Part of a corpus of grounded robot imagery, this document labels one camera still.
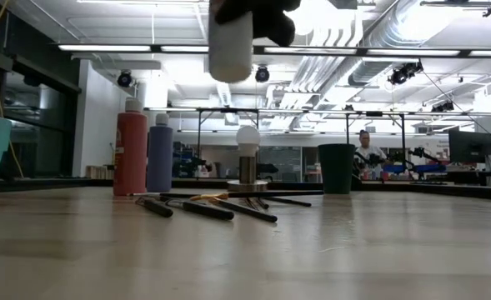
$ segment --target white light bulb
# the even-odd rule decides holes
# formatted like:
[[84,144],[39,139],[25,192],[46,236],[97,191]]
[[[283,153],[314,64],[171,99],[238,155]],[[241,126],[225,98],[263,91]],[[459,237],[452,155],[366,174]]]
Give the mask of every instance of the white light bulb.
[[256,156],[260,144],[260,132],[252,126],[239,128],[236,134],[236,142],[239,145],[239,156],[242,158],[253,158]]

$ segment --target bottle cap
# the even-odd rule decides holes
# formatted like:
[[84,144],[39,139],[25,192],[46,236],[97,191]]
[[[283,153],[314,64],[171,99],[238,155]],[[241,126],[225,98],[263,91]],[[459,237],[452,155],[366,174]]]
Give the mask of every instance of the bottle cap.
[[128,97],[125,103],[125,112],[138,112],[143,110],[143,104],[133,97]]
[[167,126],[169,124],[169,115],[166,113],[159,113],[156,115],[156,125]]

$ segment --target green cup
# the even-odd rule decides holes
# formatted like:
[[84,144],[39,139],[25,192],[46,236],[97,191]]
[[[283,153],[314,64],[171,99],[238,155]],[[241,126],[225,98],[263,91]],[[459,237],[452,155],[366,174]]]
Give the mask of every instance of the green cup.
[[344,143],[319,145],[318,149],[325,194],[348,195],[351,192],[356,147]]

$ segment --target black glove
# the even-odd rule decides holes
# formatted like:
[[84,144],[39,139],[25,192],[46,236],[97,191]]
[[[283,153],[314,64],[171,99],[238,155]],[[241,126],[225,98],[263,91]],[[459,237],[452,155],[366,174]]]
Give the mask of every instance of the black glove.
[[253,13],[254,38],[269,38],[280,47],[288,47],[295,39],[295,24],[284,14],[301,5],[301,0],[225,0],[215,22],[231,22],[248,12]]

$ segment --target white shirt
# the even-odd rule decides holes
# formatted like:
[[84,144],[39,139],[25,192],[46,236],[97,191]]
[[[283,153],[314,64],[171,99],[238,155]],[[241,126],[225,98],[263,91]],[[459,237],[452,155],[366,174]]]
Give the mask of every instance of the white shirt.
[[[369,147],[367,147],[367,148],[360,146],[360,147],[356,148],[356,152],[362,154],[362,156],[368,160],[369,160],[369,156],[371,154],[378,155],[380,158],[386,159],[386,154],[384,153],[384,151],[382,151],[382,149],[380,149],[379,147],[376,147],[376,146],[369,145]],[[375,175],[378,176],[380,174],[380,172],[382,171],[382,166],[378,165],[373,170],[369,170],[369,171],[375,171],[375,173],[376,173]]]

